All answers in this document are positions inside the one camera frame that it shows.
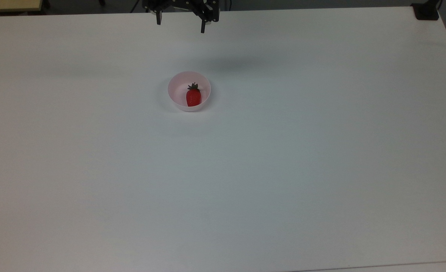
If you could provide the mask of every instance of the black object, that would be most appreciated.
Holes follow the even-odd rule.
[[[161,24],[162,10],[173,6],[190,10],[201,18],[201,33],[209,22],[219,21],[219,0],[142,0],[142,7],[156,14],[157,24]]]
[[[137,0],[137,2],[135,2],[134,6],[133,6],[133,9],[131,9],[131,12],[130,12],[130,13],[134,12],[135,7],[137,7],[137,4],[139,3],[139,1],[140,1],[140,0]]]
[[[428,0],[424,4],[413,3],[411,7],[414,9],[414,15],[418,20],[437,21],[439,14],[436,5],[439,0]]]

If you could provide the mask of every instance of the strawberry calyx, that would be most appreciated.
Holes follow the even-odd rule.
[[[190,85],[188,85],[188,90],[194,90],[194,89],[196,89],[196,90],[198,90],[199,91],[199,89],[198,89],[198,85],[194,82],[191,86]]]

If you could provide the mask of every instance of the pink bowl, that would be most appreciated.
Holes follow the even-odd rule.
[[[201,92],[201,103],[199,105],[188,107],[186,102],[186,93],[188,92],[188,85],[196,82]],[[169,86],[167,86],[169,97],[176,103],[176,107],[184,111],[195,111],[203,107],[208,100],[211,93],[211,85],[206,77],[197,72],[182,72],[175,75]]]

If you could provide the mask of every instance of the robotic arm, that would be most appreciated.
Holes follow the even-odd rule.
[[[142,0],[142,7],[156,14],[157,24],[161,24],[162,10],[173,6],[190,10],[201,18],[201,33],[209,22],[219,21],[219,0]]]

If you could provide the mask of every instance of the bowl rim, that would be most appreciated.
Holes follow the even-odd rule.
[[[207,96],[207,98],[206,98],[204,101],[201,101],[201,103],[199,103],[199,104],[196,105],[196,106],[189,107],[189,106],[187,106],[187,105],[186,105],[186,106],[185,106],[185,105],[181,105],[181,104],[179,104],[178,102],[174,101],[174,99],[173,99],[173,98],[171,97],[171,95],[169,94],[169,92],[170,92],[170,90],[169,90],[169,86],[171,85],[171,81],[173,81],[173,79],[176,78],[177,76],[179,76],[180,74],[184,74],[184,73],[195,73],[195,74],[199,74],[200,76],[202,76],[202,77],[208,82],[208,86],[209,86],[208,96]],[[211,95],[211,83],[209,82],[209,79],[207,79],[206,76],[204,76],[203,74],[201,74],[201,73],[199,73],[199,72],[195,72],[195,71],[183,71],[183,72],[177,73],[175,76],[173,76],[173,77],[171,78],[171,80],[169,81],[169,83],[168,83],[168,85],[167,85],[167,93],[168,93],[168,95],[169,95],[169,98],[171,98],[171,100],[172,100],[176,105],[178,105],[179,107],[187,108],[187,109],[194,109],[195,107],[201,107],[206,101],[208,101],[209,96]]]

